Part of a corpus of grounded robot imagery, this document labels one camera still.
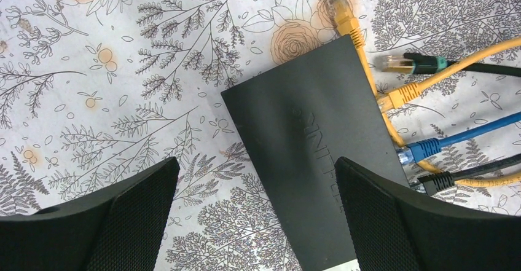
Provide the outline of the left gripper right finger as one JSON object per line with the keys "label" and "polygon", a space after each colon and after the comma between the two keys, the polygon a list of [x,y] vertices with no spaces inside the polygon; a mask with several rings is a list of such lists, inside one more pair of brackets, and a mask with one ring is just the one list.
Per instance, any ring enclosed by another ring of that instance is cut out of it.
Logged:
{"label": "left gripper right finger", "polygon": [[339,158],[335,174],[361,270],[519,270],[520,218],[453,205]]}

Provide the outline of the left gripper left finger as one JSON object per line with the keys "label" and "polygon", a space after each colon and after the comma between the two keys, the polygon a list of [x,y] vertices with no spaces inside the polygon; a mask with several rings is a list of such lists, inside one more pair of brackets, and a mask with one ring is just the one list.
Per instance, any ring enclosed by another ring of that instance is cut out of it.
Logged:
{"label": "left gripper left finger", "polygon": [[179,171],[170,157],[83,197],[1,218],[1,269],[153,270]]}

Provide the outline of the floral patterned table mat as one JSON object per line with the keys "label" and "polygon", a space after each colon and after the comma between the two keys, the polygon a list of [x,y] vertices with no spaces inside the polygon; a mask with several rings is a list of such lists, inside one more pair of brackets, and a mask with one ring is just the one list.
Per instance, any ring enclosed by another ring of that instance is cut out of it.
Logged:
{"label": "floral patterned table mat", "polygon": [[[520,0],[348,0],[374,59],[466,57]],[[337,38],[327,0],[1,0],[1,216],[174,156],[154,270],[303,270],[221,92]]]}

